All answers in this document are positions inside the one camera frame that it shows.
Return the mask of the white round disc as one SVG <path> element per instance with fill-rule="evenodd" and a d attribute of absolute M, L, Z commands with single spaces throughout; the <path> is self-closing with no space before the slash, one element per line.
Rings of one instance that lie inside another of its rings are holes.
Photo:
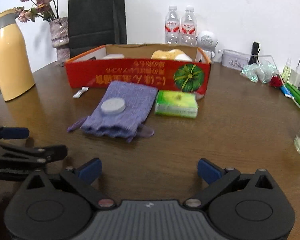
<path fill-rule="evenodd" d="M 109 98 L 101 105 L 101 111 L 107 115 L 117 115 L 126 109 L 126 102 L 123 98 Z"/>

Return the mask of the purple towel cloth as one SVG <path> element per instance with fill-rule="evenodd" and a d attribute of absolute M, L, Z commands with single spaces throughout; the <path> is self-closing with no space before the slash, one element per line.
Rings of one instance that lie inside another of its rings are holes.
<path fill-rule="evenodd" d="M 124 138 L 131 142 L 134 138 L 149 138 L 154 130 L 144 125 L 149 115 L 158 89 L 136 83 L 113 81 L 93 113 L 73 125 L 67 131 L 80 129 L 97 137 Z"/>

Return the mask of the yellow thermos jug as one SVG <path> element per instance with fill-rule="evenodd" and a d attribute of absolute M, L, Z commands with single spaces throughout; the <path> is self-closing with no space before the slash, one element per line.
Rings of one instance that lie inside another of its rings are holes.
<path fill-rule="evenodd" d="M 11 101 L 30 90 L 35 81 L 15 9 L 0 13 L 0 91 Z"/>

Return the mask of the small white sachet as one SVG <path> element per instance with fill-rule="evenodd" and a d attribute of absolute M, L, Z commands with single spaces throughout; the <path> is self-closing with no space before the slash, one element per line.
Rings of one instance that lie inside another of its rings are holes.
<path fill-rule="evenodd" d="M 76 92 L 72 97 L 74 99 L 78 99 L 82 96 L 82 94 L 84 94 L 85 92 L 87 92 L 89 90 L 89 87 L 82 87 L 78 92 Z"/>

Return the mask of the green tissue pack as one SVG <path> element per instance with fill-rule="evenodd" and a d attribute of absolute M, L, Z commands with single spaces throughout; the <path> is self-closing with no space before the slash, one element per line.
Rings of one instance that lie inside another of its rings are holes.
<path fill-rule="evenodd" d="M 198 103 L 192 93 L 160 90 L 155 100 L 154 113 L 194 119 L 198 115 Z"/>

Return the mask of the red small ornament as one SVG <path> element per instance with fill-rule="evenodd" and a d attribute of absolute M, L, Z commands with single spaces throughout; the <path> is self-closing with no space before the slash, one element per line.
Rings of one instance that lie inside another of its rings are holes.
<path fill-rule="evenodd" d="M 272 76 L 271 80 L 268 83 L 271 87 L 280 88 L 283 85 L 281 77 L 279 75 Z"/>

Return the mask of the green blue toothbrush pack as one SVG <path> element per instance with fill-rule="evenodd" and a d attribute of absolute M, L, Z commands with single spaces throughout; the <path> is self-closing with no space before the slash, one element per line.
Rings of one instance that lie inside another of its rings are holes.
<path fill-rule="evenodd" d="M 300 59 L 295 69 L 292 68 L 292 59 L 287 59 L 281 79 L 283 81 L 281 92 L 300 109 Z"/>

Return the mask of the red cardboard box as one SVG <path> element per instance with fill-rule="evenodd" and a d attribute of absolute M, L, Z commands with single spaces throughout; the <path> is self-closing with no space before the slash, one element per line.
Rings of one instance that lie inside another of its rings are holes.
<path fill-rule="evenodd" d="M 192 62 L 151 59 L 157 50 L 182 50 Z M 103 60 L 108 54 L 123 54 L 124 59 Z M 65 63 L 72 88 L 106 88 L 112 81 L 123 81 L 196 93 L 207 90 L 211 60 L 198 47 L 171 44 L 108 44 L 81 53 Z"/>

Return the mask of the teal crumpled plastic wrap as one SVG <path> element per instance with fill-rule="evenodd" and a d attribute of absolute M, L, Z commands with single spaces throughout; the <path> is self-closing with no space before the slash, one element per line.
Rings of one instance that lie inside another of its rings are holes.
<path fill-rule="evenodd" d="M 241 76 L 254 83 L 269 83 L 275 75 L 278 74 L 275 65 L 268 61 L 245 65 L 240 73 Z"/>

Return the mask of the white tin box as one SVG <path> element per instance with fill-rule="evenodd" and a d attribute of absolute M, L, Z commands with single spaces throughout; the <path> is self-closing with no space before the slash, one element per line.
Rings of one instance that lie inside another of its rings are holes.
<path fill-rule="evenodd" d="M 244 66 L 248 65 L 249 59 L 249 55 L 225 49 L 222 52 L 221 64 L 223 67 L 241 71 Z"/>

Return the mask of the white plastic case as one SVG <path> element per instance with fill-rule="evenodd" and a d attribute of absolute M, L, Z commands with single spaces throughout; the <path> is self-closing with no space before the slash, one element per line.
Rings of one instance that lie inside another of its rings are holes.
<path fill-rule="evenodd" d="M 125 56 L 123 54 L 108 54 L 102 57 L 103 60 L 112 60 L 112 59 L 124 59 Z"/>

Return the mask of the yellow white plush toy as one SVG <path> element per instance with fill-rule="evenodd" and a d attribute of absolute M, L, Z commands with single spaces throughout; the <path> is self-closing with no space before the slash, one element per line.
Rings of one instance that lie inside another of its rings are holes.
<path fill-rule="evenodd" d="M 151 59 L 192 62 L 192 59 L 179 49 L 169 51 L 157 50 L 152 54 Z"/>

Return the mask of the pink artificial flowers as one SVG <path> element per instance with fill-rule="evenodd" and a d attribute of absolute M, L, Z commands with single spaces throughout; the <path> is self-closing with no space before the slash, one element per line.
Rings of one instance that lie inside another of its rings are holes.
<path fill-rule="evenodd" d="M 25 7 L 15 8 L 18 20 L 26 23 L 29 21 L 35 22 L 36 18 L 41 18 L 44 21 L 52 22 L 60 19 L 58 10 L 58 0 L 20 0 L 21 2 L 31 2 L 30 8 Z"/>

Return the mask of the white round robot toy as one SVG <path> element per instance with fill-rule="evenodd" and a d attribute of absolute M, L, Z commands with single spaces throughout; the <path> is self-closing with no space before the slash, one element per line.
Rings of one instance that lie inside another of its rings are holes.
<path fill-rule="evenodd" d="M 208 30 L 201 31 L 197 35 L 197 46 L 205 51 L 210 59 L 215 57 L 215 48 L 218 44 L 216 35 Z"/>

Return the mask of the black paper bag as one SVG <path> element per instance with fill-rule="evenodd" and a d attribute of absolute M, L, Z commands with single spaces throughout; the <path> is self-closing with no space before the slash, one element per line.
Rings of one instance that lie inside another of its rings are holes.
<path fill-rule="evenodd" d="M 126 44 L 125 0 L 68 0 L 70 57 L 105 44 Z"/>

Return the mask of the right water bottle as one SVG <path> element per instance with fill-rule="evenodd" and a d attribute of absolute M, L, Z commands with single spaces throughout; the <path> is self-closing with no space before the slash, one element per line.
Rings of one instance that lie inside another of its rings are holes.
<path fill-rule="evenodd" d="M 181 43 L 194 47 L 196 45 L 197 20 L 193 7 L 186 7 L 185 14 L 181 18 Z"/>

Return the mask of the water bottle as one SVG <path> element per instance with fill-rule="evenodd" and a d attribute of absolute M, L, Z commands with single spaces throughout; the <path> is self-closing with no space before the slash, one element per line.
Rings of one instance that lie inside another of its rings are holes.
<path fill-rule="evenodd" d="M 178 44 L 180 41 L 180 18 L 177 14 L 177 7 L 170 5 L 165 18 L 165 43 Z"/>
<path fill-rule="evenodd" d="M 196 45 L 197 20 L 193 7 L 186 7 L 185 14 L 181 18 L 181 43 L 194 47 Z"/>

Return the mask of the left water bottle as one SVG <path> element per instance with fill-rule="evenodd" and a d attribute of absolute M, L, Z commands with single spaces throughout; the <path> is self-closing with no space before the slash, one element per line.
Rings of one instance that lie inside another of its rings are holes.
<path fill-rule="evenodd" d="M 180 18 L 177 14 L 177 7 L 170 5 L 165 18 L 165 43 L 178 44 L 180 41 Z"/>

